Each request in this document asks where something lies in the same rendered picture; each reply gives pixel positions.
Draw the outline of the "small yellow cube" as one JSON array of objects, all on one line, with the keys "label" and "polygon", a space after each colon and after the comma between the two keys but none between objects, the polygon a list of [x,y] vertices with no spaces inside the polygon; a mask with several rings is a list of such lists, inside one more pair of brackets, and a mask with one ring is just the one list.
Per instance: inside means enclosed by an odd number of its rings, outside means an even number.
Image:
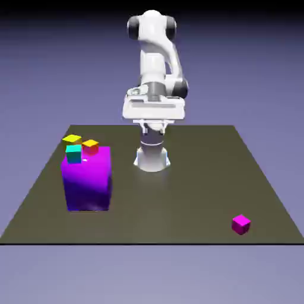
[{"label": "small yellow cube", "polygon": [[81,144],[81,136],[69,134],[66,137],[63,137],[62,143],[64,145],[77,145]]}]

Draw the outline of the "small orange cube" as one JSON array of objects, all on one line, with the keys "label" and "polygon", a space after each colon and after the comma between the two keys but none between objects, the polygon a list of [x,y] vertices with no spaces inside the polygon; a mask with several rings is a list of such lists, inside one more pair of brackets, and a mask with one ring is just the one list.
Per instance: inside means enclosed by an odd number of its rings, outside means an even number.
[{"label": "small orange cube", "polygon": [[82,142],[82,150],[86,155],[94,155],[99,151],[99,143],[95,140],[87,140]]}]

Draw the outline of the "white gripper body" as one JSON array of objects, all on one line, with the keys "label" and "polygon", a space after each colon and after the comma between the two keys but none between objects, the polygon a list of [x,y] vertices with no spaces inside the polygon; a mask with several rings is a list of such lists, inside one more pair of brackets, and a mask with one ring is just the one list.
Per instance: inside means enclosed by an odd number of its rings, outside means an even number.
[{"label": "white gripper body", "polygon": [[122,116],[132,120],[183,120],[185,100],[160,96],[160,101],[152,102],[147,95],[125,96]]}]

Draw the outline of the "small magenta cube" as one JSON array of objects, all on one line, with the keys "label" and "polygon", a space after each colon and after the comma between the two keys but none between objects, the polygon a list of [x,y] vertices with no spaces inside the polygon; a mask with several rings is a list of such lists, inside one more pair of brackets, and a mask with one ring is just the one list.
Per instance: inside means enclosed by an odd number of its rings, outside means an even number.
[{"label": "small magenta cube", "polygon": [[251,221],[243,214],[240,214],[232,219],[232,230],[238,235],[244,235],[250,228]]}]

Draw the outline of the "large magenta box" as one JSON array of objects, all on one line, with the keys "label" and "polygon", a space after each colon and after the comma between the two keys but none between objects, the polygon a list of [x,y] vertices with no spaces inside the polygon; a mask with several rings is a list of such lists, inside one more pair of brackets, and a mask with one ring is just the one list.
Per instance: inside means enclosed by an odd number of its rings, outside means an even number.
[{"label": "large magenta box", "polygon": [[81,163],[61,163],[62,181],[68,211],[107,211],[112,196],[112,166],[109,146],[98,153],[81,152]]}]

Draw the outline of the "small teal cube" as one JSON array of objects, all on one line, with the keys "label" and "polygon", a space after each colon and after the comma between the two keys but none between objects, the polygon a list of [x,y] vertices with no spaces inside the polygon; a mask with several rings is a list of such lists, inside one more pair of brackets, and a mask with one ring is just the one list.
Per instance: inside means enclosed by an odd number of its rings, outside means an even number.
[{"label": "small teal cube", "polygon": [[71,164],[81,163],[81,152],[81,144],[68,145],[65,150],[67,162]]}]

